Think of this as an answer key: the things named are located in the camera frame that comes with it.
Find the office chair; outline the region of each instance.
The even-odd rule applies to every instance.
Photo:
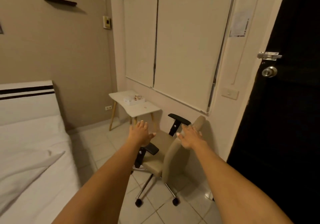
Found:
[[[136,197],[135,204],[137,207],[142,205],[140,195],[154,175],[161,177],[162,182],[164,182],[166,187],[173,195],[172,203],[175,206],[179,204],[179,199],[170,189],[167,182],[169,180],[169,176],[176,176],[183,172],[190,155],[190,150],[185,149],[181,145],[180,139],[174,138],[174,134],[181,123],[190,125],[191,122],[173,113],[170,113],[168,116],[175,120],[169,134],[161,130],[158,131],[156,136],[151,139],[151,142],[147,146],[140,148],[137,158],[134,162],[134,167],[132,168],[131,174],[135,170],[142,170],[151,173],[150,177]],[[197,130],[200,130],[205,120],[205,117],[199,116],[192,126],[194,126]]]

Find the chair seat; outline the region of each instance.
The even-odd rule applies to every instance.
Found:
[[[168,133],[161,130],[158,131],[156,136],[151,140],[151,143],[158,147],[158,153],[153,156],[146,152],[143,158],[142,165],[157,177],[161,177],[162,175],[163,160],[173,140],[174,137],[170,136]]]

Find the wall switch plate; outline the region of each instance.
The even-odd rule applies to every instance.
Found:
[[[234,89],[230,89],[230,88],[223,88],[221,95],[223,97],[228,97],[228,98],[231,98],[233,100],[237,100],[238,99],[238,95],[239,95],[239,91],[234,90]]]
[[[111,18],[103,16],[103,28],[111,29]]]

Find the chair base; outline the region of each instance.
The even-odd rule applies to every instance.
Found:
[[[138,171],[148,171],[145,168],[135,168],[135,167],[133,167],[132,171],[131,171],[131,174],[133,173],[133,171],[136,171],[136,170],[138,170]],[[143,204],[143,201],[140,199],[140,196],[141,196],[142,192],[145,190],[145,188],[148,185],[148,183],[150,182],[150,180],[152,179],[152,177],[153,177],[153,173],[150,175],[148,180],[145,182],[145,184],[143,185],[142,189],[140,190],[139,194],[136,197],[135,204],[136,204],[136,206],[138,208],[141,207],[142,204]],[[173,200],[172,200],[173,205],[174,206],[179,205],[179,203],[180,203],[179,199],[176,197],[176,195],[173,193],[173,191],[170,189],[170,187],[167,184],[165,184],[165,185],[168,188],[168,190],[170,191],[170,193],[173,195]]]

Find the door knob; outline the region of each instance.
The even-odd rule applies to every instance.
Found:
[[[262,76],[264,77],[274,77],[277,74],[278,70],[274,66],[269,66],[262,71]]]

